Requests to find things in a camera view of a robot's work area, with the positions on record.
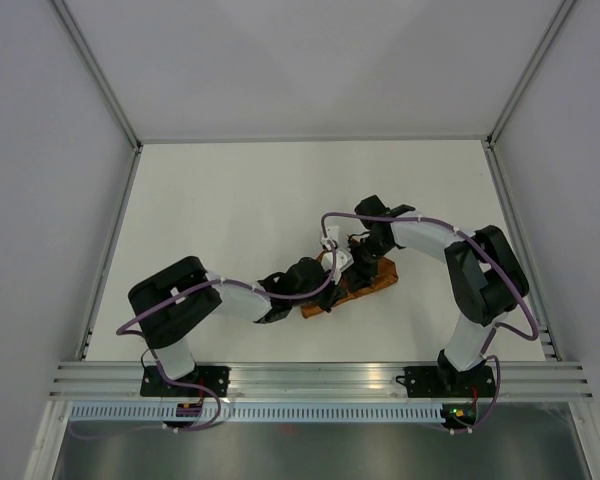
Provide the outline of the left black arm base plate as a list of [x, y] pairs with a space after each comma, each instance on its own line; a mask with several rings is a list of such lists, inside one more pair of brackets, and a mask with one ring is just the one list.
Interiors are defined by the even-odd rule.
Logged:
[[140, 396], [146, 398], [207, 397], [225, 398], [230, 383], [228, 366], [198, 366], [177, 380], [163, 376], [157, 366], [144, 368]]

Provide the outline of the orange cloth napkin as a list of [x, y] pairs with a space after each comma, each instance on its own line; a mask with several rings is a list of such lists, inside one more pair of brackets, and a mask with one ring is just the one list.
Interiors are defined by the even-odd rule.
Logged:
[[[341, 296], [341, 298], [339, 298], [332, 307], [338, 307], [346, 302], [379, 292], [396, 284], [398, 281], [399, 276], [395, 262], [386, 257], [382, 257], [379, 260], [378, 273], [370, 286], [366, 286], [354, 291], [349, 288], [346, 279], [343, 277], [340, 286], [345, 289], [346, 295]], [[302, 317], [305, 319], [327, 312], [327, 310], [323, 310], [315, 302], [301, 306], [300, 311]]]

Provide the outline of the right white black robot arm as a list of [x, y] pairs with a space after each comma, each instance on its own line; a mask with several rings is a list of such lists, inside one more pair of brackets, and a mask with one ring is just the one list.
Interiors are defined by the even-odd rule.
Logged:
[[380, 260], [394, 249], [413, 249], [446, 265], [459, 318], [437, 358], [439, 388], [458, 395], [480, 375], [496, 324], [519, 306], [529, 284], [501, 229], [475, 231], [423, 216], [409, 205], [387, 207], [378, 196], [354, 209], [367, 235], [351, 240], [353, 264], [345, 271], [351, 292], [377, 282]]

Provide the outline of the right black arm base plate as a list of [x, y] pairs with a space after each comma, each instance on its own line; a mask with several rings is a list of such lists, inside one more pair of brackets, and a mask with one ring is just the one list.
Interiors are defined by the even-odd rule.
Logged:
[[407, 366], [395, 381], [412, 399], [492, 398], [496, 391], [493, 370], [485, 364], [460, 373], [444, 372], [437, 366]]

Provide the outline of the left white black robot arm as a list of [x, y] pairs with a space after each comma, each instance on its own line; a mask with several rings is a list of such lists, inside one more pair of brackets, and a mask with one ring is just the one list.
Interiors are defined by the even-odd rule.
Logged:
[[284, 272], [254, 283], [226, 279], [187, 256], [136, 284], [127, 294], [141, 334], [163, 372], [163, 383], [186, 396], [198, 384], [187, 335], [212, 314], [256, 324], [285, 319], [300, 306], [325, 311], [346, 296], [343, 273], [353, 264], [341, 250], [321, 259], [303, 257]]

